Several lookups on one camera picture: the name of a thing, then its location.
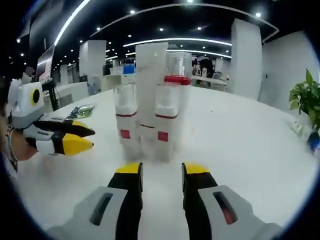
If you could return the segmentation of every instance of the ceiling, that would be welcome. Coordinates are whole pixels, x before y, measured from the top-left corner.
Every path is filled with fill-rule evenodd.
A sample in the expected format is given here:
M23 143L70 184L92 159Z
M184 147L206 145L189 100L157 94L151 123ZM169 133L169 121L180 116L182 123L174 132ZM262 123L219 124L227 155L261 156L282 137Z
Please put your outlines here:
M2 16L3 19L1 19L4 25L3 32L6 35L1 40L1 45L5 46L5 49L0 53L0 75L18 78L27 66L35 69L38 58L45 51L44 38L46 47L49 48L55 42L64 23L82 1L38 0L34 2L24 0L18 9L13 1L9 2L7 11L13 11L14 16L11 19L5 19ZM231 26L235 18L258 25L262 39L275 31L271 26L256 18L210 6L171 6L130 15L130 10L138 12L181 3L187 3L187 0L91 0L73 19L58 42L53 67L55 68L58 64L77 62L80 40L83 42L107 40L111 42L107 44L107 49L111 50L106 53L108 57L115 56L117 53L120 58L125 58L128 51L135 51L135 46L123 47L123 45L144 40L199 38L230 43ZM253 15L260 12L261 19L279 29L279 33L268 41L303 30L307 24L307 18L302 15L304 5L292 3L290 0L194 0L193 3L222 5ZM127 15L129 15L128 18L92 35L97 31L97 27L102 28ZM20 43L17 43L16 39L26 29L30 34L23 36ZM170 41L169 43L176 45L178 49L231 55L231 47L221 44L195 41Z

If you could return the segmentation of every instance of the ceiling light strip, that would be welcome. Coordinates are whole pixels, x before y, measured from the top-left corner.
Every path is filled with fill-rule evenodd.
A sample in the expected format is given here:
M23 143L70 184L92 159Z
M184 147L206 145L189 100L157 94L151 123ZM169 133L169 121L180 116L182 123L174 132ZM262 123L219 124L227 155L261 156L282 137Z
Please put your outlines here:
M111 60L111 59L117 59L117 58L118 58L118 56L112 56L112 57L106 58L105 60Z
M219 57L224 57L224 58L228 58L231 59L231 56L228 55L224 55L224 54L220 54L220 53L216 53L216 52L210 52L210 51L197 51L197 50L185 50L185 49L168 49L167 52L188 52L188 53L198 53L198 54L209 54L209 55L215 55L215 56L219 56ZM136 52L130 52L130 53L126 53L126 56L130 56L130 55L135 55Z
M161 38L161 39L152 39L152 40L145 40L145 41L137 41L129 44L123 45L123 47L134 46L138 44L147 44L147 43L154 43L154 42L165 42L165 41L198 41L198 42L207 42L212 44L222 44L227 46L232 46L231 43L224 42L224 41L216 41L210 39L202 39L202 38L190 38L190 37L171 37L171 38Z
M128 14L126 16L123 16L117 20L114 20L113 22L105 25L104 27L102 27L100 29L100 31L102 31L103 29L106 29L107 27L110 27L111 25L117 23L117 22L120 22L124 19L127 19L127 18L131 18L135 15L138 15L138 14L142 14L142 13L145 13L145 12L149 12L149 11L153 11L153 10L157 10L157 9L165 9L165 8L171 8L171 7L181 7L181 6L201 6L201 7L212 7L212 8L218 8L218 9L226 9L226 10L230 10L230 11L233 11L233 12L237 12L237 13L240 13L240 14L244 14L244 15L247 15L251 18L254 18L256 19L257 21L261 21L263 22L264 24L272 27L274 29L274 32L271 33L270 35L268 35L267 37L265 37L262 42L265 43L269 38L273 37L274 35L276 35L277 33L279 33L279 28L275 27L274 25L272 25L271 23L263 20L262 18L260 17L256 17L255 15L252 15L251 13L248 13L246 11L242 11L242 10L239 10L239 9L236 9L236 8L233 8L233 7L228 7L228 6L222 6L222 5L217 5L217 4L211 4L211 3L200 3L200 2L195 2L195 3L188 3L188 2L184 2L184 3L173 3L173 4L167 4L167 5L162 5L162 6L156 6L156 7L151 7L151 8L148 8L148 9L144 9L144 10L141 10L141 11L136 11L134 14ZM94 35L96 35L98 32L100 31L96 31L95 33L91 34L90 38L92 38Z
M68 20L65 22L63 27L61 28L58 36L56 37L54 41L54 45L56 46L61 39L62 35L66 31L69 24L72 22L72 20L78 15L78 13L90 2L90 0L84 0L80 5L74 10L74 12L71 14L71 16L68 18Z

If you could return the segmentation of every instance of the potted plant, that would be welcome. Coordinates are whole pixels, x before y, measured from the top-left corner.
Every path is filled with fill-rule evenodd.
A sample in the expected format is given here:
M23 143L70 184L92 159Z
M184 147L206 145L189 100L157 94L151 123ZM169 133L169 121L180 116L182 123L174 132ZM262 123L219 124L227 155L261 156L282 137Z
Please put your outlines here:
M319 138L318 130L320 129L319 86L320 84L313 80L309 70L306 69L305 81L297 83L289 96L290 110L298 109L299 115L305 113L308 116L309 127L315 132L317 138Z

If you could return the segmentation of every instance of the round table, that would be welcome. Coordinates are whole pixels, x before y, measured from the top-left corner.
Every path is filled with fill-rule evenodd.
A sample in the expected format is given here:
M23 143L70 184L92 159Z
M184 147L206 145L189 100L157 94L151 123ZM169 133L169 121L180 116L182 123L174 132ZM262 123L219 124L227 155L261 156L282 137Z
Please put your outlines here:
M41 156L20 162L22 200L44 229L60 226L75 205L98 186L107 186L126 164L119 141L113 91L82 99L52 115L66 117L75 106L96 103L82 119L96 132L91 150L67 157ZM252 204L265 222L285 226L313 187L317 160L290 128L294 117L233 94L191 87L183 142L170 162L143 162L143 210L139 239L188 239L182 207L182 162L206 166L219 185L227 185Z

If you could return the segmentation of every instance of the red lid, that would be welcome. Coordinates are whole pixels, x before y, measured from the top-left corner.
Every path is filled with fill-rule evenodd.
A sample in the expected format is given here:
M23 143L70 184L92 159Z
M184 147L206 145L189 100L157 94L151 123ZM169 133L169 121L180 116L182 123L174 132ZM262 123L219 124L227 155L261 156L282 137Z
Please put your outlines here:
M187 78L186 76L179 76L179 75L165 76L164 81L166 83L181 84L184 86L191 84L191 80L189 78Z

